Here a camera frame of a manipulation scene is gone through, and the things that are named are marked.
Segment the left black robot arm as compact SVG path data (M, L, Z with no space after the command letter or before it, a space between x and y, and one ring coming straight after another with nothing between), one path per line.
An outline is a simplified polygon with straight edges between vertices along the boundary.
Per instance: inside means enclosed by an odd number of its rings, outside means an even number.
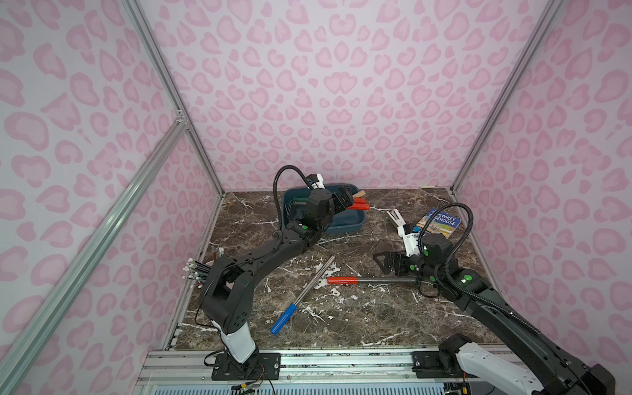
M218 329L225 352L235 363L248 365L258 352L248 325L255 288L283 263L316 245L335 215L353 205L353 194L346 185L333 192L313 189L304 212L282 224L268 243L236 258L224 255L210 267L200 309Z

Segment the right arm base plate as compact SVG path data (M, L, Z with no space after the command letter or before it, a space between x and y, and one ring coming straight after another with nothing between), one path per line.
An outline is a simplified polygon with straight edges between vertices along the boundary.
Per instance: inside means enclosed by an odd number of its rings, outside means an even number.
M460 333L439 344L437 351L418 351L411 354L412 371L418 379L447 379L467 377L459 365L457 354L472 339Z

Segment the green hoe with red grip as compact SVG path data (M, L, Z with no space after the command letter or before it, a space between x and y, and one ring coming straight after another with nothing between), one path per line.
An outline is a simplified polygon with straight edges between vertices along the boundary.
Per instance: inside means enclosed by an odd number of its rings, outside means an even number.
M291 202L288 203L287 205L288 205L288 207L292 206L292 205L294 205L294 206L305 206L306 203L307 203L307 200L308 200L307 197L296 197L296 198L293 198L291 200ZM367 202L367 200L365 198L355 198L353 204L354 203L368 203L368 202Z

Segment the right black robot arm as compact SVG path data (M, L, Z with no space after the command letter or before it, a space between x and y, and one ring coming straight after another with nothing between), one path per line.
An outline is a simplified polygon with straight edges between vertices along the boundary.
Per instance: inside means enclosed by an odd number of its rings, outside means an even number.
M603 366L586 365L569 354L518 314L500 293L472 269L459 267L456 253L464 243L452 243L442 234L423 235L417 253L376 253L373 259L385 274L412 274L429 281L439 296L483 324L523 362L534 375L522 380L506 377L526 394L614 394L616 380Z

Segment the black shovel with red grip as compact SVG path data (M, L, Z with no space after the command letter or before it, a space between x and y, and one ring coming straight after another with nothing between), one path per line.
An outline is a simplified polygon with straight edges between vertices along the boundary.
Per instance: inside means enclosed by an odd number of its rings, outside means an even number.
M329 285L355 285L355 284L417 284L414 277L351 277L330 276L327 278Z

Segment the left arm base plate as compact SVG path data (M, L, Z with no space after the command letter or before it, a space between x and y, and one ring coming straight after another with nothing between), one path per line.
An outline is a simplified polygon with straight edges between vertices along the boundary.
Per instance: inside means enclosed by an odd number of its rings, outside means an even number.
M239 363L225 350L215 355L214 362L204 360L204 365L212 368L214 381L278 380L281 354L255 351L244 363Z

